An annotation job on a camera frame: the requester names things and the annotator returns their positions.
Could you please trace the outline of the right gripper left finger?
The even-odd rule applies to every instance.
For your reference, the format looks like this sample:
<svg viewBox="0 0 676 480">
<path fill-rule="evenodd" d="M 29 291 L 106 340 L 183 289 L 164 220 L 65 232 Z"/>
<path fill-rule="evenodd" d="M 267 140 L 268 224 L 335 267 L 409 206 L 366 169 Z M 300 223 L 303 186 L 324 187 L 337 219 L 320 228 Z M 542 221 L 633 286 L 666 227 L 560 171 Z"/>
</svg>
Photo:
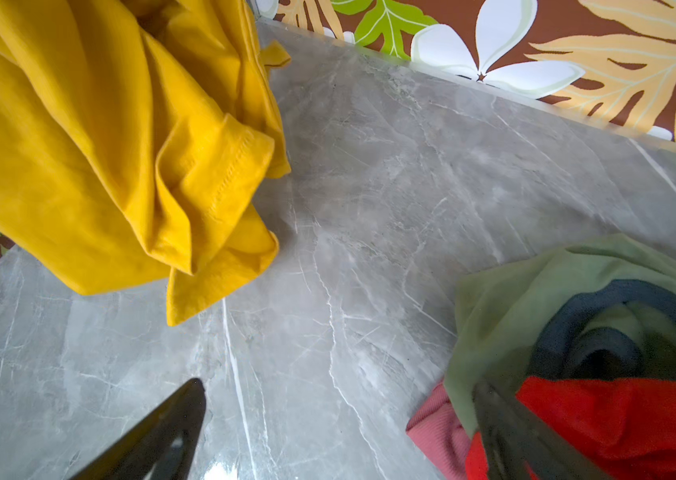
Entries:
<svg viewBox="0 0 676 480">
<path fill-rule="evenodd" d="M 74 477 L 186 479 L 206 411 L 204 385 L 192 378 Z"/>
</svg>

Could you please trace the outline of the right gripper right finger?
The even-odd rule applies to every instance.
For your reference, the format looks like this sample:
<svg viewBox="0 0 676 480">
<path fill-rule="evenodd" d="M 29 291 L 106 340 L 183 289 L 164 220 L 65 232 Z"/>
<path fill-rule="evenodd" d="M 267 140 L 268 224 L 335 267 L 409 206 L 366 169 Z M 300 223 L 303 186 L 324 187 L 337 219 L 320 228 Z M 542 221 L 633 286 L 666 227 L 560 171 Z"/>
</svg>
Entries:
<svg viewBox="0 0 676 480">
<path fill-rule="evenodd" d="M 608 479 L 516 396 L 488 379 L 472 391 L 490 479 Z"/>
</svg>

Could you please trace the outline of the yellow cloth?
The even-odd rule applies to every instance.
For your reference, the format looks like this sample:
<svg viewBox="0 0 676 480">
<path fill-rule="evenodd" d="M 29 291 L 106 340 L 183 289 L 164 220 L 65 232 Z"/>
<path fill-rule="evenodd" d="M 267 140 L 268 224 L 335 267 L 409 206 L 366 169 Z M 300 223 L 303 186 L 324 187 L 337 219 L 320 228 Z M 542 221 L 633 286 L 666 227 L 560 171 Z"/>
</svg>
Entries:
<svg viewBox="0 0 676 480">
<path fill-rule="evenodd" d="M 0 1 L 0 232 L 75 292 L 166 279 L 178 325 L 259 277 L 290 172 L 244 1 Z"/>
</svg>

